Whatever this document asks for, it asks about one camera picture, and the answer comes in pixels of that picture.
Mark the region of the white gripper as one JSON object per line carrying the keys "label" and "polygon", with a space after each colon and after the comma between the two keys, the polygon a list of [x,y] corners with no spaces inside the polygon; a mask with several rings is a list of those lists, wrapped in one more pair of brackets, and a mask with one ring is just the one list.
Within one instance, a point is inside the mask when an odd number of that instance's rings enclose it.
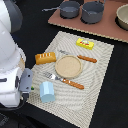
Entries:
{"label": "white gripper", "polygon": [[7,108],[18,107],[20,98],[29,95],[33,73],[29,68],[15,68],[0,73],[0,103]]}

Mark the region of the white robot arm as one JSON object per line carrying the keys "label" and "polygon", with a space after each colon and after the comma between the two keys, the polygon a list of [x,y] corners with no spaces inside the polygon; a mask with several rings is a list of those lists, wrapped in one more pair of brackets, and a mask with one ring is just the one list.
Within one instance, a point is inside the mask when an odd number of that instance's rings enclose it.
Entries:
{"label": "white robot arm", "polygon": [[21,108],[29,97],[33,73],[11,34],[21,28],[22,13],[12,0],[0,0],[0,111]]}

